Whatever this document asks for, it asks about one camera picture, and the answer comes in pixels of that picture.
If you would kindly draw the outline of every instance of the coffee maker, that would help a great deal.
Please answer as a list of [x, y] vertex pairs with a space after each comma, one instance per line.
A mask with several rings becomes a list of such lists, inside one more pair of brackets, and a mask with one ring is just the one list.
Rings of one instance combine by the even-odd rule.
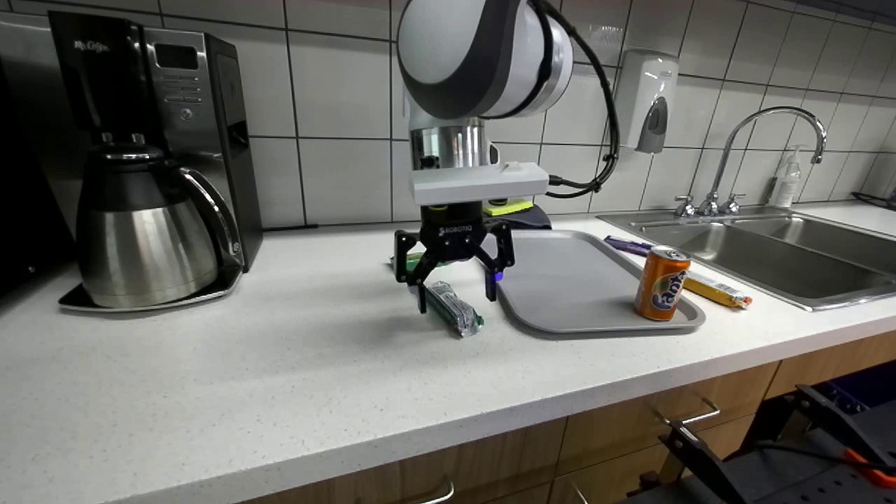
[[[90, 300], [180, 306], [250, 268], [261, 226], [234, 51], [212, 41], [198, 65], [195, 47], [148, 44], [142, 26], [114, 16], [50, 12], [50, 28], [72, 117], [94, 146], [75, 217]], [[171, 122], [188, 152], [169, 146]]]

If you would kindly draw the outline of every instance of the tiled wall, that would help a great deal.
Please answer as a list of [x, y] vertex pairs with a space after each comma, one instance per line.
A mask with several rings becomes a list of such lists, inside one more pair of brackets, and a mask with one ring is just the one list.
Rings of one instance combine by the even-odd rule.
[[[764, 117], [736, 140], [726, 194], [761, 198], [785, 146], [800, 146], [804, 201], [845, 198], [873, 164], [896, 167], [896, 30], [789, 0], [554, 0], [617, 75], [622, 51], [681, 59], [663, 153], [625, 153], [605, 194], [542, 201], [551, 212], [673, 206], [709, 191], [726, 133], [771, 103], [800, 103], [828, 125], [810, 167], [813, 129]], [[395, 26], [402, 0], [0, 0], [12, 20], [50, 6], [101, 9], [146, 26], [198, 28], [237, 44], [254, 164], [268, 226], [407, 222], [409, 142]], [[533, 117], [491, 122], [503, 156], [589, 178], [605, 105], [589, 65], [565, 98]]]

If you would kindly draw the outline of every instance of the black coffee machine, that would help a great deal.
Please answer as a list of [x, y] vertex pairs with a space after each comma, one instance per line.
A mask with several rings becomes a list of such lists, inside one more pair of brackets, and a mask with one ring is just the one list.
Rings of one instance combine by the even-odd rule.
[[72, 117], [94, 142], [75, 224], [90, 300], [176, 306], [247, 268], [232, 209], [169, 152], [142, 26], [52, 12], [50, 28]]

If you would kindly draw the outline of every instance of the faucet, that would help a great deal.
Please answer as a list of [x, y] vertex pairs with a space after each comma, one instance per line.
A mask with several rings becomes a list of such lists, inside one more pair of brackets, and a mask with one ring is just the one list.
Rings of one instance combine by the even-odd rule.
[[807, 119], [807, 122], [814, 129], [813, 164], [820, 163], [822, 146], [825, 146], [825, 131], [822, 131], [820, 119], [817, 119], [810, 108], [800, 108], [800, 105], [766, 105], [766, 108], [759, 108], [759, 112], [748, 114], [745, 119], [738, 119], [738, 122], [733, 125], [733, 131], [727, 133], [726, 152], [723, 152], [723, 159], [719, 159], [716, 178], [712, 182], [712, 191], [705, 194], [702, 203], [698, 206], [699, 216], [736, 212], [733, 196], [730, 196], [730, 201], [727, 201], [726, 206], [719, 203], [719, 184], [723, 184], [723, 178], [726, 178], [726, 167], [727, 167], [727, 156], [730, 156], [730, 146], [733, 146], [736, 133], [738, 133], [748, 122], [754, 122], [755, 117], [761, 117], [761, 114], [796, 114], [796, 117]]

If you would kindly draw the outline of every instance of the orange can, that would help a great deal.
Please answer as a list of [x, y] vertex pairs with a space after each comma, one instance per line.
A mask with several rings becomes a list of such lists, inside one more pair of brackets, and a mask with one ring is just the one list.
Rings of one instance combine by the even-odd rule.
[[691, 261], [670, 247], [652, 247], [642, 272], [635, 310], [643, 320], [670, 322]]

